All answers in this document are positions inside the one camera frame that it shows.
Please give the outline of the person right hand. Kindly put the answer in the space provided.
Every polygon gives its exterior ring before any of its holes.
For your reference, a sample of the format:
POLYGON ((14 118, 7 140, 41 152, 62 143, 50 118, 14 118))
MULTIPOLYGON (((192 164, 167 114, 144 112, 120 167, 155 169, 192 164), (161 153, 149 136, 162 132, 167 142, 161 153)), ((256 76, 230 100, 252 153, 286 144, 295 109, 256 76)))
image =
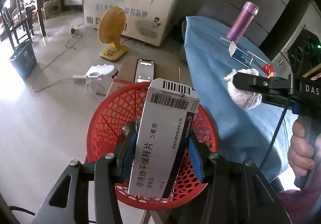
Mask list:
POLYGON ((296 176, 306 176, 315 162, 312 159, 314 155, 313 147, 304 139, 305 129, 299 120, 296 120, 292 127, 293 135, 288 150, 288 162, 296 176))

